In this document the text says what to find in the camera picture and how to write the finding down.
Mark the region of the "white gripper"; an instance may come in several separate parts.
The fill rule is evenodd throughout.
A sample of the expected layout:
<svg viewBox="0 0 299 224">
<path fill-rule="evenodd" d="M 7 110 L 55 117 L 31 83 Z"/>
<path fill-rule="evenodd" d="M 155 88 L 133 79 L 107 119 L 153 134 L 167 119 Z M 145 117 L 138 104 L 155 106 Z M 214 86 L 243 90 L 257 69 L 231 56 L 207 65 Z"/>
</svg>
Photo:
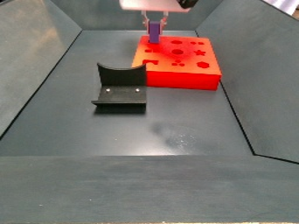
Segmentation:
<svg viewBox="0 0 299 224">
<path fill-rule="evenodd" d="M 150 18 L 149 11 L 163 11 L 163 18 L 161 19 L 161 29 L 167 25 L 169 12 L 189 12 L 191 9 L 185 9 L 177 0 L 119 0 L 123 10 L 142 11 L 143 25 L 147 28 Z"/>
</svg>

